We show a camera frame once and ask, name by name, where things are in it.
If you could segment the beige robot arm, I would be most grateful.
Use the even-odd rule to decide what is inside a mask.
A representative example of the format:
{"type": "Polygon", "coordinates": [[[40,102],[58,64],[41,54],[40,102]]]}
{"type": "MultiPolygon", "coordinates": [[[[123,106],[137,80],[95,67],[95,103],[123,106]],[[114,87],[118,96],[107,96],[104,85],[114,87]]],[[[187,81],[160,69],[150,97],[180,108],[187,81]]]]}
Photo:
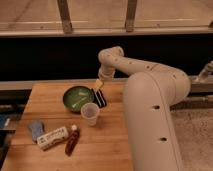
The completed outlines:
{"type": "Polygon", "coordinates": [[[111,80],[117,70],[128,75],[123,89],[134,171],[184,171],[170,107],[190,92],[187,74],[161,63],[128,58],[121,47],[98,53],[98,77],[111,80]]]}

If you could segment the beige and yellow gripper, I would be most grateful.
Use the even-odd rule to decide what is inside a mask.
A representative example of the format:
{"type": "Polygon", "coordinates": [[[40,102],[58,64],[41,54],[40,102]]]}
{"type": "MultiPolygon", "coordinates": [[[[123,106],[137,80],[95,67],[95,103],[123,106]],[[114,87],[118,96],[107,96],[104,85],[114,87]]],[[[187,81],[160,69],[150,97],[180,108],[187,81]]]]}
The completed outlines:
{"type": "Polygon", "coordinates": [[[98,71],[98,78],[96,79],[93,89],[97,92],[103,85],[105,81],[112,80],[114,78],[113,69],[103,69],[100,68],[98,71]]]}

